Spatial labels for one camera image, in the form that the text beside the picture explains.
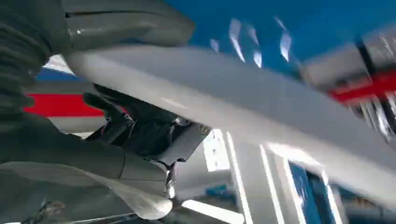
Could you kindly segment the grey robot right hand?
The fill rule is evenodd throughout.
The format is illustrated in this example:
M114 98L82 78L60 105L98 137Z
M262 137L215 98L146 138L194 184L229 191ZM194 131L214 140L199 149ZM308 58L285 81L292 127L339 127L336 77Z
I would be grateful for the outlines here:
M0 220L73 224L173 208L177 165L210 128L130 93L132 51L177 49L195 26L164 0L3 0L0 3ZM53 56L92 85L84 104L106 117L83 139L27 111Z

